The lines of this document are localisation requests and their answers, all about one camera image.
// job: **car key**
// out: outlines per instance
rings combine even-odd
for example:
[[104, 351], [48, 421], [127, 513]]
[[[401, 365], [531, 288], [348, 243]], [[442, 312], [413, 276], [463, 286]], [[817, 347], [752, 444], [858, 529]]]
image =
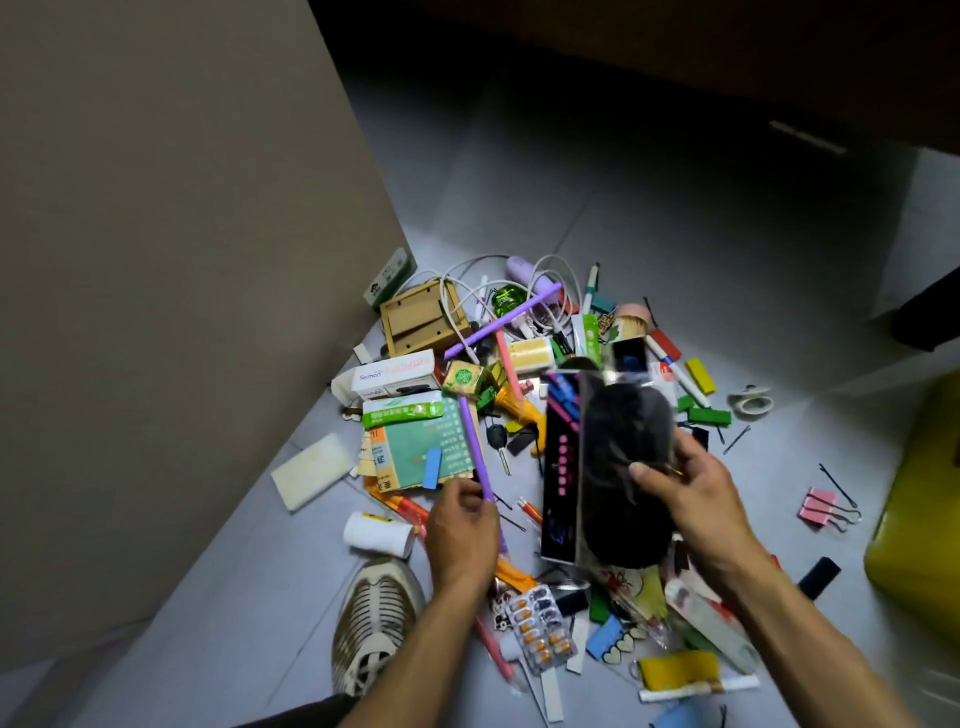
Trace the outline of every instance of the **car key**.
[[503, 425], [491, 425], [487, 427], [487, 443], [500, 454], [503, 471], [509, 475], [510, 465], [507, 463], [507, 453], [504, 451], [504, 448], [507, 447], [507, 428]]

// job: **tiled floor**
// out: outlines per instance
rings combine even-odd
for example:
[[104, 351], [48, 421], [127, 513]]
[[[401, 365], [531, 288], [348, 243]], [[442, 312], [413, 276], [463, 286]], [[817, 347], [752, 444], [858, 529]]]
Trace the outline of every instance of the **tiled floor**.
[[[769, 133], [754, 109], [617, 71], [470, 36], [403, 42], [419, 49], [403, 62], [380, 65], [363, 44], [338, 62], [421, 268], [559, 252], [583, 280], [599, 260], [603, 294], [647, 296], [720, 392], [773, 386], [775, 412], [723, 458], [758, 535], [795, 578], [820, 556], [834, 559], [843, 573], [818, 606], [930, 724], [958, 719], [924, 681], [931, 670], [960, 676], [960, 657], [875, 594], [862, 557], [923, 392], [918, 378], [960, 364], [960, 348], [920, 357], [871, 317], [960, 264], [949, 198], [937, 197], [944, 184], [960, 189], [960, 164], [856, 141], [837, 159]], [[444, 62], [429, 62], [437, 57]], [[501, 271], [486, 260], [466, 278]], [[368, 336], [372, 351], [378, 336]], [[267, 473], [330, 431], [356, 440], [358, 425], [336, 410], [321, 399]], [[863, 506], [863, 524], [847, 535], [813, 533], [795, 518], [802, 493], [825, 485], [818, 462]], [[535, 487], [530, 464], [520, 470], [505, 488]], [[229, 726], [328, 695], [332, 628], [358, 564], [340, 530], [370, 503], [342, 483], [290, 517], [261, 476], [64, 725]], [[413, 558], [429, 591], [419, 548]], [[531, 555], [518, 559], [534, 566]], [[641, 707], [632, 686], [590, 660], [582, 677], [561, 679], [571, 726], [599, 716], [641, 725], [660, 710]], [[725, 697], [730, 725], [790, 724], [764, 682]], [[719, 702], [705, 725], [718, 723]], [[529, 696], [506, 691], [472, 645], [449, 724], [539, 720]]]

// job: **yellow bin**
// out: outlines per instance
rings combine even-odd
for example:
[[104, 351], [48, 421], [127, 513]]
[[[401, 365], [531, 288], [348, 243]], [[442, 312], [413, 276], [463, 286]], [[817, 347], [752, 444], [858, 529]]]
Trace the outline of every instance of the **yellow bin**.
[[960, 644], [960, 372], [934, 384], [864, 558], [878, 589]]

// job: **purple stick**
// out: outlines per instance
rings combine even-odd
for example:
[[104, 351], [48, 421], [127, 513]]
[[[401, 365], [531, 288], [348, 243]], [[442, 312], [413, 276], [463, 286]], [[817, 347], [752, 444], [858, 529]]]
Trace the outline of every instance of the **purple stick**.
[[[527, 299], [526, 301], [521, 303], [519, 306], [517, 306], [513, 311], [510, 311], [506, 315], [501, 316], [500, 318], [494, 319], [493, 321], [489, 322], [486, 326], [481, 328], [479, 331], [471, 334], [465, 339], [465, 341], [467, 342], [467, 346], [472, 345], [474, 342], [480, 341], [480, 339], [484, 338], [485, 336], [490, 336], [494, 331], [497, 331], [498, 329], [504, 328], [505, 326], [507, 326], [507, 324], [509, 324], [513, 319], [515, 319], [521, 313], [533, 308], [538, 303], [542, 303], [543, 299], [549, 298], [550, 296], [555, 294], [557, 291], [559, 291], [563, 287], [564, 285], [562, 283], [554, 283], [545, 291], [543, 291], [543, 293], [539, 294], [538, 296], [534, 296], [532, 299]], [[463, 344], [454, 344], [452, 347], [447, 349], [446, 352], [444, 352], [444, 361], [446, 361], [447, 359], [452, 359], [454, 356], [456, 356], [458, 353], [462, 352], [463, 350], [464, 350]]]
[[[461, 396], [460, 419], [464, 422], [464, 434], [467, 435], [467, 447], [470, 449], [470, 457], [473, 458], [473, 467], [476, 468], [477, 477], [480, 479], [480, 487], [483, 488], [483, 497], [491, 503], [496, 503], [493, 497], [493, 488], [490, 485], [490, 475], [487, 473], [487, 464], [483, 459], [483, 451], [480, 449], [480, 440], [477, 437], [476, 427], [473, 426], [473, 416], [470, 414], [470, 403], [466, 397]], [[507, 541], [503, 538], [503, 526], [500, 529], [500, 553], [507, 553]]]

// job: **shoe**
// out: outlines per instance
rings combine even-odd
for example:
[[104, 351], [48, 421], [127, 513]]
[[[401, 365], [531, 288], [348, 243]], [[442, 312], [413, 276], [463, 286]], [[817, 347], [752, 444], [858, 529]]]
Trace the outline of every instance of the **shoe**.
[[371, 559], [347, 591], [333, 632], [333, 691], [365, 695], [413, 631], [425, 600], [410, 567]]

